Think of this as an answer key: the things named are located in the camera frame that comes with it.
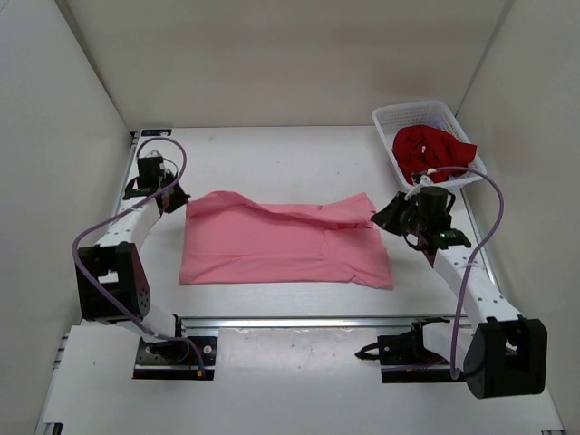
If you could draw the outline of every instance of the white table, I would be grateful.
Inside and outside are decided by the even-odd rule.
[[[323,204],[364,191],[381,209],[397,191],[372,127],[178,129],[171,137],[187,150],[181,186],[193,198],[225,189],[258,202]],[[180,165],[171,144],[151,148]],[[115,326],[75,326],[42,423],[63,423],[63,435],[539,435],[562,429],[547,391],[478,401],[465,384],[383,385],[378,363],[353,357],[376,340],[374,327],[310,327],[453,314],[451,291],[400,238],[383,232],[393,291],[331,283],[179,285],[184,212],[164,216],[141,250],[154,301],[188,317],[190,326],[278,328],[220,329],[215,380],[180,382],[131,378],[136,335]],[[460,196],[453,225],[475,241]],[[211,319],[191,318],[198,316]]]

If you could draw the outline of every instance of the pink garment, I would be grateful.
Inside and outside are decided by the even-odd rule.
[[[327,206],[209,193],[188,204],[179,282],[333,281],[392,289],[374,212],[364,193]]]

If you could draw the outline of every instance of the white plastic basket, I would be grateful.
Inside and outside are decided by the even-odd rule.
[[[444,127],[443,130],[451,133],[457,140],[471,143],[451,113],[450,108],[441,101],[407,102],[405,104],[395,104],[392,106],[380,107],[379,109],[375,109],[372,112],[374,125],[376,125],[377,130],[379,131],[379,135],[381,136],[382,143],[389,153],[389,159],[391,159],[391,164],[399,179],[401,190],[404,190],[405,192],[409,192],[412,189],[412,185],[409,184],[405,177],[402,175],[401,169],[397,164],[397,160],[392,153],[392,143],[395,139],[395,135],[403,127],[408,127],[415,124],[430,124],[438,116],[442,121],[442,126]],[[481,161],[481,158],[479,157],[479,154],[476,154],[475,159],[468,165],[468,167],[478,170],[484,174],[488,173],[485,165],[483,164],[483,161]],[[466,184],[472,183],[473,181],[478,181],[480,179],[480,176],[466,172],[461,177],[436,184],[437,186],[441,186],[445,189],[460,189]]]

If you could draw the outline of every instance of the red garment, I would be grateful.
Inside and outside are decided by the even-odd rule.
[[[431,168],[444,166],[467,167],[478,152],[472,143],[459,142],[444,130],[434,129],[429,125],[411,125],[399,130],[392,144],[392,153],[409,184],[413,184],[411,175]],[[436,172],[430,178],[441,183],[450,176],[458,177],[465,172],[461,170]]]

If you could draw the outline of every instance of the white wall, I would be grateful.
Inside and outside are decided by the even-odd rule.
[[[569,434],[580,433],[578,17],[577,0],[517,0],[459,111],[506,194],[492,254],[503,290],[546,323],[548,384]],[[469,196],[489,228],[492,189]]]
[[[53,0],[0,1],[0,433],[32,433],[80,313],[70,246],[109,215],[130,136]]]
[[[369,125],[420,98],[455,111],[504,2],[68,0],[132,130]]]

